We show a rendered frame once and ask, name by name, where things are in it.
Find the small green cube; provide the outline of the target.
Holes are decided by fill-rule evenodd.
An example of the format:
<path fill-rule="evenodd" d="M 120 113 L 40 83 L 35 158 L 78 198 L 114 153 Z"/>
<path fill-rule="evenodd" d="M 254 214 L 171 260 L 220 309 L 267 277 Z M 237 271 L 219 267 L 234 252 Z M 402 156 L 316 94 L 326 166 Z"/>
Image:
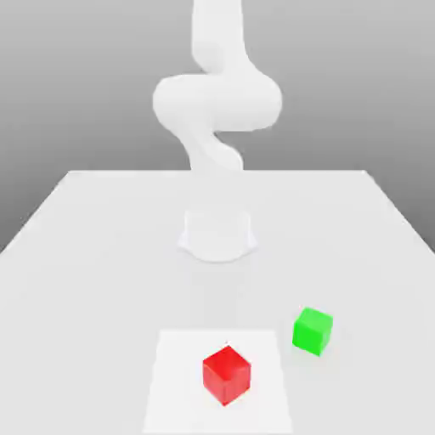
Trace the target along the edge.
<path fill-rule="evenodd" d="M 304 308 L 293 325 L 292 344 L 320 356 L 330 341 L 333 317 L 314 308 Z"/>

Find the small red cube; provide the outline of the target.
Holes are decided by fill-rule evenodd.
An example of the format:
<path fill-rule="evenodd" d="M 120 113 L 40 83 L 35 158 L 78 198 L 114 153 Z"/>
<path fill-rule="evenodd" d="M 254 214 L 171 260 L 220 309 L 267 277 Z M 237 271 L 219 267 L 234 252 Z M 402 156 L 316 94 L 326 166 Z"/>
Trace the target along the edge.
<path fill-rule="evenodd" d="M 235 401 L 251 387 L 251 364 L 230 345 L 202 361 L 204 388 L 222 405 Z"/>

